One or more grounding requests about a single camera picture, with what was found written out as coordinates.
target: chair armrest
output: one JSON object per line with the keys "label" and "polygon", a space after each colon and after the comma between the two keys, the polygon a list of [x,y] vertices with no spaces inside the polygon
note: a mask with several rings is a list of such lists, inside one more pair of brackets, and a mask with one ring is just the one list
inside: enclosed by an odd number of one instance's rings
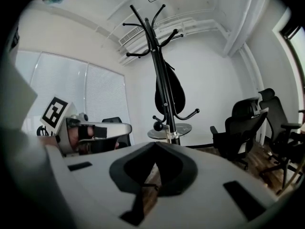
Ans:
{"label": "chair armrest", "polygon": [[216,130],[215,126],[211,126],[211,127],[210,127],[210,130],[211,130],[211,132],[212,132],[213,135],[214,135],[214,134],[218,134],[218,131]]}
{"label": "chair armrest", "polygon": [[292,130],[292,129],[299,129],[301,128],[302,124],[299,123],[285,123],[281,124],[281,127],[286,130]]}

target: black rubber pad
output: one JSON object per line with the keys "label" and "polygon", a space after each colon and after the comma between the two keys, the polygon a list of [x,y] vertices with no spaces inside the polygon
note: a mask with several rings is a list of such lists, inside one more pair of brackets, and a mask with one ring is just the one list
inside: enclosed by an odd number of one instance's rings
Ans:
{"label": "black rubber pad", "polygon": [[94,128],[94,136],[95,137],[101,137],[101,138],[107,138],[107,128],[106,127],[97,127]]}
{"label": "black rubber pad", "polygon": [[75,165],[70,165],[70,166],[68,166],[68,169],[70,171],[75,171],[75,170],[84,169],[89,166],[92,166],[92,164],[90,162],[83,162],[83,163],[79,163],[79,164],[75,164]]}
{"label": "black rubber pad", "polygon": [[265,212],[266,209],[237,181],[225,183],[224,188],[228,191],[239,209],[247,217],[248,221],[253,220]]}

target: chair backrest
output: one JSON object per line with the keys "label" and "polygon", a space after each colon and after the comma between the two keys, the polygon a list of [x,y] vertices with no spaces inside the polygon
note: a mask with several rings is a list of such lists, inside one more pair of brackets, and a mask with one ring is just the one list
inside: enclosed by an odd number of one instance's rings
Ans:
{"label": "chair backrest", "polygon": [[277,96],[275,96],[273,89],[267,88],[259,93],[263,98],[259,103],[260,107],[262,109],[269,108],[267,120],[272,130],[271,143],[274,143],[279,137],[279,134],[285,131],[285,129],[281,127],[281,124],[287,123],[288,121],[281,101]]}
{"label": "chair backrest", "polygon": [[261,110],[259,114],[255,116],[229,117],[226,119],[225,130],[226,138],[228,138],[228,140],[226,140],[226,146],[230,146],[230,148],[226,148],[228,156],[237,155],[243,143],[252,143],[252,139],[263,124],[267,114],[268,108]]}
{"label": "chair backrest", "polygon": [[259,97],[244,99],[234,104],[232,117],[254,116],[258,114],[257,104]]}
{"label": "chair backrest", "polygon": [[230,117],[225,121],[225,130],[228,135],[240,136],[240,142],[244,143],[253,138],[263,124],[268,114],[268,108],[260,111],[260,114],[246,117]]}

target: black office chair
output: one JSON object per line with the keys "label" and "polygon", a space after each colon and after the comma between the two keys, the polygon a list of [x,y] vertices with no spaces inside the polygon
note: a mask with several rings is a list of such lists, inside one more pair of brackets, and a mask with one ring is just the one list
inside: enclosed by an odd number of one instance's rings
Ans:
{"label": "black office chair", "polygon": [[232,117],[254,116],[259,114],[257,108],[259,97],[252,97],[241,100],[234,104]]}
{"label": "black office chair", "polygon": [[[244,164],[244,170],[248,168],[248,163],[243,158],[250,152],[253,146],[253,138],[258,129],[267,117],[268,108],[251,116],[229,117],[225,121],[225,132],[218,133],[215,126],[211,126],[213,134],[213,145],[219,150],[222,157]],[[245,152],[239,154],[242,145],[245,145]]]}
{"label": "black office chair", "polygon": [[259,103],[261,108],[269,108],[267,115],[268,123],[272,130],[272,136],[270,138],[269,146],[273,153],[278,154],[278,156],[272,155],[269,160],[274,158],[278,165],[265,169],[260,172],[262,176],[266,172],[283,169],[283,187],[286,183],[287,169],[296,171],[294,167],[289,165],[291,158],[294,156],[292,154],[294,142],[288,143],[291,137],[291,131],[299,129],[302,125],[299,123],[288,123],[286,115],[284,113],[280,99],[275,95],[275,92],[271,88],[267,88],[261,92],[263,100]]}

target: coat rack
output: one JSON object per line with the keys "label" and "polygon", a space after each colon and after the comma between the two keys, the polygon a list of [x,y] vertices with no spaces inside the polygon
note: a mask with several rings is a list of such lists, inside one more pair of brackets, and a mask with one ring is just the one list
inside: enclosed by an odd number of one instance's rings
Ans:
{"label": "coat rack", "polygon": [[154,123],[153,127],[156,131],[166,130],[169,136],[169,140],[173,144],[180,145],[180,138],[179,133],[177,133],[176,125],[174,116],[179,120],[187,120],[194,116],[195,114],[199,113],[199,109],[196,109],[194,112],[192,112],[190,115],[188,115],[185,118],[180,117],[175,109],[175,103],[173,100],[173,93],[171,88],[170,79],[168,77],[168,73],[165,66],[165,61],[162,55],[162,47],[166,46],[171,40],[183,37],[183,34],[175,36],[178,33],[177,29],[174,29],[171,35],[163,41],[161,44],[159,44],[158,39],[156,37],[155,31],[153,29],[155,20],[157,19],[158,15],[162,11],[162,9],[165,7],[165,4],[162,5],[162,7],[159,9],[159,11],[156,13],[155,17],[152,20],[152,24],[149,23],[148,18],[145,18],[145,23],[143,22],[142,18],[138,14],[137,10],[134,8],[133,5],[130,6],[133,13],[139,20],[140,24],[131,24],[131,23],[123,23],[123,26],[131,25],[131,26],[139,26],[144,29],[145,36],[147,40],[147,46],[148,49],[145,50],[143,53],[126,53],[127,57],[135,56],[135,57],[143,57],[148,55],[150,52],[152,53],[152,59],[156,71],[157,76],[157,83],[160,91],[160,97],[162,101],[163,106],[163,112],[164,112],[164,118],[163,120],[160,120],[155,115],[153,116],[153,119],[155,119],[157,122]]}

